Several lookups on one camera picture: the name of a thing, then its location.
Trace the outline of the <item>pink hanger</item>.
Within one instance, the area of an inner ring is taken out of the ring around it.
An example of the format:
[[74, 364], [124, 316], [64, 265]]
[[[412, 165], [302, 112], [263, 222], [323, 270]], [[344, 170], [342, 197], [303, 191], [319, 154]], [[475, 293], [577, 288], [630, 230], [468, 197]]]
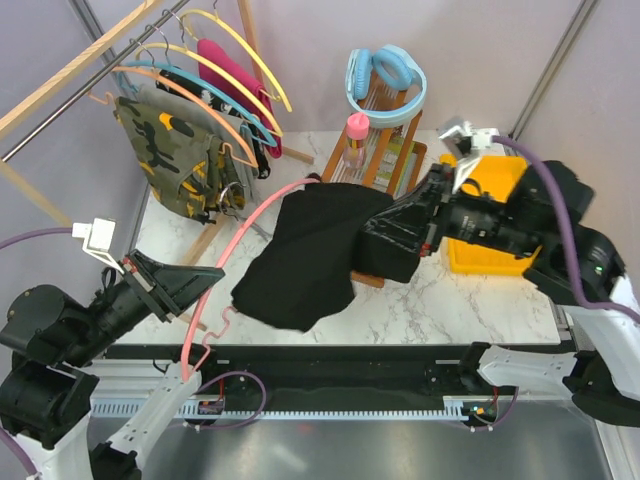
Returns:
[[[297, 180], [293, 183], [287, 184], [284, 187], [277, 190], [276, 192], [274, 192], [273, 194], [271, 194], [266, 200], [264, 200], [254, 210], [254, 212], [248, 217], [248, 219], [244, 221], [242, 225], [236, 230], [234, 236], [229, 241], [229, 243], [223, 250], [221, 256], [219, 257], [217, 263], [215, 264], [215, 267], [217, 269], [222, 269], [226, 265], [233, 251], [235, 250], [239, 242], [242, 240], [244, 235], [247, 233], [247, 231], [250, 229], [250, 227], [276, 200], [283, 197], [285, 194], [289, 193], [295, 188], [301, 187], [303, 185], [320, 183], [320, 182], [321, 180], [315, 177], [304, 178], [301, 180]], [[183, 342], [181, 355], [180, 355], [181, 378], [183, 382], [186, 382], [187, 380], [189, 380], [190, 377], [201, 367], [201, 365], [209, 356], [211, 348], [207, 343], [208, 339], [210, 337], [219, 338], [223, 334], [223, 332], [221, 332], [220, 334], [215, 334], [214, 332], [207, 332], [205, 334], [205, 337], [202, 343], [202, 345], [204, 346], [205, 352], [203, 353], [201, 358], [196, 362], [196, 364], [193, 367], [191, 367], [189, 363], [189, 356], [190, 356], [193, 340], [195, 338], [197, 324], [200, 321], [201, 315], [204, 311], [204, 308], [206, 306], [206, 303], [208, 301], [210, 294], [211, 294], [211, 289], [208, 289], [200, 296], [200, 298], [196, 302], [194, 313], [191, 316], [191, 320], [189, 322], [189, 327], [186, 332], [186, 336]]]

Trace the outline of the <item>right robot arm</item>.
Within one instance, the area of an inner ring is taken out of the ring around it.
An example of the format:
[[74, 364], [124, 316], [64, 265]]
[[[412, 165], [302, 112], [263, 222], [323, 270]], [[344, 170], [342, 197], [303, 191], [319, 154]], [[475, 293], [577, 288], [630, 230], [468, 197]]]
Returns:
[[360, 228], [356, 269], [406, 283], [420, 260], [435, 253], [444, 238], [529, 259], [524, 278], [569, 314], [591, 348], [563, 354], [511, 350], [484, 342], [471, 344], [458, 366], [467, 392], [518, 387], [570, 399], [583, 413], [624, 427], [639, 423], [639, 326], [620, 302], [637, 304], [625, 265], [613, 243], [581, 220], [594, 193], [564, 164], [547, 163], [568, 210], [577, 253], [576, 271], [588, 306], [578, 304], [551, 196], [528, 167], [505, 201], [467, 180], [455, 189], [455, 168], [433, 165], [410, 192], [373, 215]]

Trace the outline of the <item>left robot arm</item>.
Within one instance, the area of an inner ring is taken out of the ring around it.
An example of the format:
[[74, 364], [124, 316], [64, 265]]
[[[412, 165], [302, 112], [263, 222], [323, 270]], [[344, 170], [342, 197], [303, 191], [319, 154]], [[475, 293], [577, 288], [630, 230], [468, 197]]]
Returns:
[[13, 359], [1, 384], [1, 438], [29, 479], [139, 479], [179, 408], [218, 385], [218, 367], [204, 359], [190, 362], [186, 344], [133, 417], [89, 448], [91, 397], [99, 379], [85, 367], [149, 315], [178, 317], [224, 276], [220, 267], [163, 264], [137, 250], [107, 271], [122, 278], [104, 281], [88, 306], [44, 284], [9, 307], [1, 343]]

